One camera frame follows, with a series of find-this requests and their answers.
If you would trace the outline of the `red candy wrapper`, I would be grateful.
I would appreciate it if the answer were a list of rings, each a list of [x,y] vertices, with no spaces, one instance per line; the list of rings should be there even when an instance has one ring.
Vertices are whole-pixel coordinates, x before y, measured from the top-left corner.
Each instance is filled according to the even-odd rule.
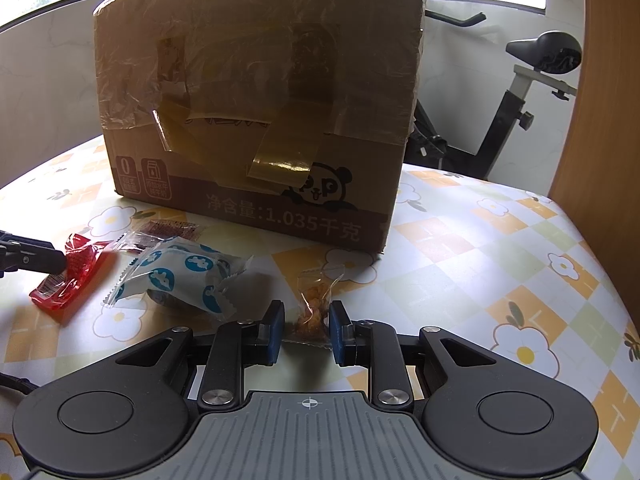
[[[49,274],[32,290],[29,293],[32,303],[49,311],[69,307],[96,276],[111,246],[109,240],[70,234],[65,242],[66,269],[59,274]]]

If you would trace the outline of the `clear packet orange snack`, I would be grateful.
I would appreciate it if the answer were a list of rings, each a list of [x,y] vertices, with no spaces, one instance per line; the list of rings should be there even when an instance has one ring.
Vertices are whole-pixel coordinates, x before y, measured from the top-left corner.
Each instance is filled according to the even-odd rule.
[[[300,299],[299,316],[293,325],[296,341],[315,344],[329,335],[329,310],[333,289],[341,281],[345,268],[341,264],[303,271],[297,279]]]

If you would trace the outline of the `white blue snack packet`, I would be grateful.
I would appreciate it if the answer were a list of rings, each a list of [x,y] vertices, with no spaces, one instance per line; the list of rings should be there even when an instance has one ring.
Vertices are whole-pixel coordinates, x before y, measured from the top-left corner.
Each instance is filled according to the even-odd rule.
[[[228,320],[235,308],[227,290],[251,262],[183,237],[161,240],[128,264],[105,304],[115,307],[122,300],[147,294],[156,302],[178,301]]]

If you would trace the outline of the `floral patterned bed sheet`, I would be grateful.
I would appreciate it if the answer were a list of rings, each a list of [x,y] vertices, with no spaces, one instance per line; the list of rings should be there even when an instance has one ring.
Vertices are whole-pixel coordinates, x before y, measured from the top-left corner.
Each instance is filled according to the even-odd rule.
[[[229,292],[238,312],[262,315],[282,300],[297,313],[307,269],[344,266],[334,288],[352,318],[398,333],[445,330],[571,385],[597,410],[591,479],[639,479],[639,334],[582,235],[547,197],[436,170],[402,170],[383,255],[130,202],[114,191],[102,138],[45,162],[1,189],[1,229],[63,247],[72,233],[114,240],[150,220],[191,222],[202,243],[245,258]],[[150,300],[103,301],[129,258],[107,255],[88,294],[44,312],[28,294],[41,274],[1,279],[1,373],[36,385],[70,374],[175,325],[209,332],[198,311],[175,315]],[[247,389],[366,390],[367,372],[333,364],[331,352],[291,344],[277,365],[250,368]]]

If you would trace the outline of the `small dark red packet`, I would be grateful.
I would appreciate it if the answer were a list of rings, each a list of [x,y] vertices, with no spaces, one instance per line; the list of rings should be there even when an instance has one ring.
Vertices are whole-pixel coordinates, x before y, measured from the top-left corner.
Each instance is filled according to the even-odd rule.
[[[202,226],[192,222],[163,219],[150,220],[119,237],[114,244],[114,248],[124,252],[143,252],[145,249],[177,237],[185,240],[197,240],[203,230]]]

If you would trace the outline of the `brown cardboard box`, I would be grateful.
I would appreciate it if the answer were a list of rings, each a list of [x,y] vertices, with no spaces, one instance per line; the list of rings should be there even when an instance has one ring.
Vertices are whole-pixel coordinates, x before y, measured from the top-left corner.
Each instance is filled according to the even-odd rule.
[[[382,252],[412,130],[425,6],[338,23],[122,0],[94,11],[118,194]]]

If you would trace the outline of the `wooden headboard panel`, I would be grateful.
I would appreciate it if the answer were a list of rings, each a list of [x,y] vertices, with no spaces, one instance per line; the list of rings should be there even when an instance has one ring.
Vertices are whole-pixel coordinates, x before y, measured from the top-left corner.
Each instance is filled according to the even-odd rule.
[[[639,0],[585,0],[585,47],[551,197],[639,307]]]

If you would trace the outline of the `black exercise bike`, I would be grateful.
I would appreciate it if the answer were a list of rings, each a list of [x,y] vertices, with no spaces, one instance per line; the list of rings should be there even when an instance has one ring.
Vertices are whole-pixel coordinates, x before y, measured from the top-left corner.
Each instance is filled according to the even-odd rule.
[[[549,30],[536,38],[512,40],[506,53],[518,60],[514,77],[504,92],[480,148],[470,153],[449,144],[437,134],[424,107],[418,103],[413,113],[413,132],[406,145],[404,162],[485,180],[501,154],[513,129],[528,130],[534,115],[524,110],[527,93],[535,82],[551,89],[562,101],[576,96],[577,89],[559,80],[582,64],[582,47],[567,32]]]

